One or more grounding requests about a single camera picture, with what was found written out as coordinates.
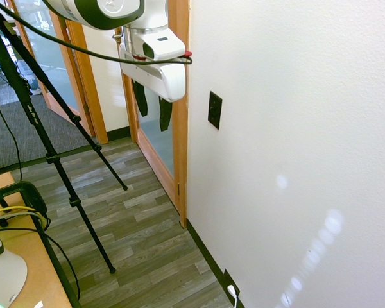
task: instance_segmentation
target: plug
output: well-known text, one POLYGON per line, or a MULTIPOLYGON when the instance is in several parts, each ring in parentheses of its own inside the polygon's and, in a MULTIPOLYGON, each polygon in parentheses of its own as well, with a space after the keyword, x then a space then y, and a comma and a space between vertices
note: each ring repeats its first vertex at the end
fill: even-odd
POLYGON ((227 287, 227 290, 228 292, 231 294, 231 296, 236 299, 237 298, 237 293, 235 291, 235 288, 232 284, 230 284, 228 287, 227 287))

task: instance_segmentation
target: black baseboard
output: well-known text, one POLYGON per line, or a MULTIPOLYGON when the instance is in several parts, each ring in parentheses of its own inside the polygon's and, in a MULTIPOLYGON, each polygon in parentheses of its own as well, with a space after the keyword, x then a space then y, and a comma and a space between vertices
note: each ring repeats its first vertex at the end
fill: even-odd
POLYGON ((119 128, 118 130, 112 130, 107 132, 108 141, 114 141, 125 137, 130 137, 130 127, 119 128))
MULTIPOLYGON (((225 294, 227 295, 228 299, 230 300, 231 304, 235 304, 235 300, 233 297, 230 295, 230 293, 227 291, 227 287, 229 283, 225 279, 225 276, 223 274, 223 271, 221 268, 219 268, 217 262, 214 260, 212 257, 211 253, 205 246, 204 242, 201 240, 200 236, 198 235, 197 231, 195 231, 193 225, 191 222, 187 219, 187 230, 190 232, 192 239, 194 239, 194 242, 197 244, 198 249, 200 249, 200 252, 203 254, 205 260, 207 261, 208 265, 210 266, 210 269, 216 276, 219 284, 221 284, 221 287, 223 288, 225 294)), ((238 308, 245 308, 243 303, 241 301, 238 301, 238 308)))

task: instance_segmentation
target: wooden desk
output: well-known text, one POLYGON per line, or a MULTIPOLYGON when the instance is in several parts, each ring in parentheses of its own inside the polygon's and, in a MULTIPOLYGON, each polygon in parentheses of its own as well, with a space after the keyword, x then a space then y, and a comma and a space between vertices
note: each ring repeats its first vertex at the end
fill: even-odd
MULTIPOLYGON (((0 188, 11 183, 14 180, 10 173, 0 175, 0 188)), ((6 197, 5 200, 9 206, 24 205, 19 193, 6 197)), ((8 227, 36 229, 28 216, 11 219, 8 227)), ((6 249, 26 261, 28 269, 26 283, 10 308, 34 308, 40 301, 44 308, 71 308, 53 263, 36 232, 5 231, 0 232, 0 238, 6 249)))

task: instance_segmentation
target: tripod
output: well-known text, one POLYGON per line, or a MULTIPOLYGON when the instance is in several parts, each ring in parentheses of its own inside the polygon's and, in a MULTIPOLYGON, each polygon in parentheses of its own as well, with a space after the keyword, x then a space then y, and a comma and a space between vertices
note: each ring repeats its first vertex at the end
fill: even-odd
MULTIPOLYGON (((111 171, 111 173, 115 176, 117 181, 121 184, 123 189, 126 191, 127 186, 123 183, 123 181, 120 179, 118 174, 114 171, 110 163, 107 161, 107 159, 104 157, 104 155, 101 153, 101 146, 96 144, 91 137, 88 135, 88 133, 84 130, 83 126, 80 124, 81 118, 75 114, 73 114, 70 110, 70 108, 67 106, 63 98, 59 95, 57 90, 54 88, 54 86, 49 81, 48 77, 46 76, 45 72, 41 69, 39 64, 36 62, 36 60, 33 58, 33 56, 29 53, 29 51, 24 47, 23 43, 21 42, 20 38, 16 35, 13 28, 9 25, 9 23, 6 21, 6 19, 0 14, 0 30, 2 31, 3 35, 10 41, 13 48, 20 54, 20 56, 26 61, 30 69, 34 72, 36 77, 46 86, 48 91, 54 96, 54 98, 57 100, 58 104, 62 107, 64 112, 68 115, 71 122, 73 122, 76 127, 79 129, 81 134, 86 138, 87 142, 92 146, 92 149, 98 154, 98 156, 102 159, 102 161, 105 163, 107 168, 111 171)), ((94 242, 97 244, 98 249, 100 250, 109 270, 111 273, 115 273, 116 269, 113 267, 112 263, 110 262, 110 259, 108 258, 108 255, 106 251, 103 248, 103 245, 101 244, 96 231, 91 225, 90 220, 88 219, 82 205, 81 200, 77 196, 76 192, 74 191, 74 188, 67 176, 67 173, 65 172, 63 165, 60 162, 60 156, 54 149, 40 119, 37 115, 33 104, 31 103, 30 98, 30 92, 28 89, 27 81, 22 79, 17 72, 14 63, 8 54, 7 48, 4 45, 1 37, 0 37, 0 66, 4 72, 4 75, 7 77, 8 82, 13 87, 17 97, 19 98, 20 104, 25 111, 27 118, 29 119, 30 123, 34 126, 36 129, 38 136, 40 137, 46 151, 46 160, 49 164, 54 164, 58 174, 60 175, 65 187, 67 188, 67 191, 70 195, 70 206, 76 207, 83 218, 87 228, 89 229, 89 232, 91 233, 91 236, 94 240, 94 242)), ((7 204, 5 200, 3 199, 3 195, 0 194, 0 205, 2 207, 7 207, 7 204)))

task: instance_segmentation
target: black switch plate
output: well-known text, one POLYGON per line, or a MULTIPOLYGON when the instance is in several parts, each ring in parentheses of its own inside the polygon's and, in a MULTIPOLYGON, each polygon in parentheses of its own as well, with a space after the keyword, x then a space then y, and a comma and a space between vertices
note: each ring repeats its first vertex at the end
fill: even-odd
POLYGON ((221 107, 223 99, 214 92, 210 92, 210 106, 208 111, 208 121, 219 129, 219 120, 221 119, 221 107))

